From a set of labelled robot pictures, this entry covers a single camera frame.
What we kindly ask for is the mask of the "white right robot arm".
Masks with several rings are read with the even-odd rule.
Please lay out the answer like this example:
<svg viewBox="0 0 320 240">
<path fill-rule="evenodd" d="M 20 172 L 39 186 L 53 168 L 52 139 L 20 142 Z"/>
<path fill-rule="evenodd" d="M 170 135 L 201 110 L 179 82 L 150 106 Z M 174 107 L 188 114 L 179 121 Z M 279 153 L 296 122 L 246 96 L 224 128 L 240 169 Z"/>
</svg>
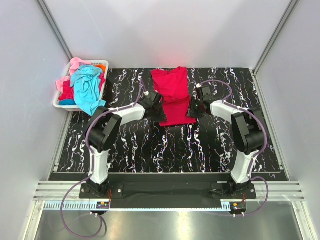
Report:
<svg viewBox="0 0 320 240">
<path fill-rule="evenodd" d="M 231 124 L 233 142 L 237 149 L 229 180 L 213 193 L 239 198 L 250 188 L 254 163 L 267 147 L 268 133 L 262 111 L 242 108 L 216 98 L 208 85 L 196 86 L 196 97 L 189 102 L 187 116 L 200 119 L 205 114 L 221 118 Z"/>
</svg>

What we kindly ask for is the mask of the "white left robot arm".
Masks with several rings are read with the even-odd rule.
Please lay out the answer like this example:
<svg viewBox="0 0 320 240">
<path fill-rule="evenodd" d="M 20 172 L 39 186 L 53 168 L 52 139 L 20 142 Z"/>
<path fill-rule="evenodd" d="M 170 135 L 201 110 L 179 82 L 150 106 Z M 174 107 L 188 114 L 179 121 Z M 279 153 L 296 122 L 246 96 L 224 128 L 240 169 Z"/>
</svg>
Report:
<svg viewBox="0 0 320 240">
<path fill-rule="evenodd" d="M 156 91 L 146 92 L 140 99 L 118 108 L 97 108 L 85 130 L 89 150 L 90 169 L 81 184 L 81 193 L 103 198 L 109 190 L 109 152 L 117 140 L 120 127 L 134 121 L 150 118 L 155 122 L 166 120 L 164 96 Z"/>
</svg>

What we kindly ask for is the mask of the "red t-shirt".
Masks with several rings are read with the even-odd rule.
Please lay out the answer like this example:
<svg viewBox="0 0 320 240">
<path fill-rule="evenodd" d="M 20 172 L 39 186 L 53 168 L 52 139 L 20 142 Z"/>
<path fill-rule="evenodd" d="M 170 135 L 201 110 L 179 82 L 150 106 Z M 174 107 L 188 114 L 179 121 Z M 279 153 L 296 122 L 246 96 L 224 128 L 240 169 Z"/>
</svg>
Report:
<svg viewBox="0 0 320 240">
<path fill-rule="evenodd" d="M 154 89 L 164 98 L 163 110 L 166 120 L 161 121 L 159 125 L 169 127 L 196 123 L 195 118 L 187 116 L 191 100 L 187 68 L 154 69 L 151 76 Z"/>
</svg>

